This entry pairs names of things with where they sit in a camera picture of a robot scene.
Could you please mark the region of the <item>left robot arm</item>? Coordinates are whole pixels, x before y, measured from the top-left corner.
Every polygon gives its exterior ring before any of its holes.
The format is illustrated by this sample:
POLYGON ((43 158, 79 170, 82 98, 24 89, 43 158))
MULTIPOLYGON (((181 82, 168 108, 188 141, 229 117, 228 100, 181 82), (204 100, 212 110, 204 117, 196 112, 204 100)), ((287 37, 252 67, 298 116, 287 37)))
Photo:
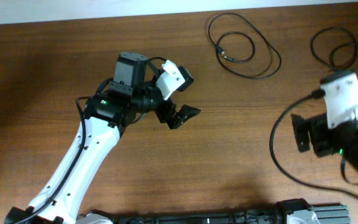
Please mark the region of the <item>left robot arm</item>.
POLYGON ((80 126, 56 171, 25 210, 12 207, 5 223, 107 223, 108 218, 80 218, 79 209, 90 183, 126 128, 148 112, 154 112, 170 129, 179 128, 200 110, 180 109, 171 100, 193 82, 189 70, 164 59, 160 68, 151 58, 121 52, 114 76, 103 81, 92 96, 78 106, 80 126))

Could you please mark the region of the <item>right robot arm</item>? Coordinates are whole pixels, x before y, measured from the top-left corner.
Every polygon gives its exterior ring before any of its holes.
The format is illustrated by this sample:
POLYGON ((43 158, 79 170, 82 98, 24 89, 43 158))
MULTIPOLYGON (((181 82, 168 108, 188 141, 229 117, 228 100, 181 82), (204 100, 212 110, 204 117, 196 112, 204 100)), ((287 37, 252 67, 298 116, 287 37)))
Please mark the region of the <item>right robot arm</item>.
POLYGON ((291 121, 300 152, 312 149, 318 157, 340 153, 358 171, 358 121, 346 121, 329 129, 327 114, 304 119, 292 114, 291 121))

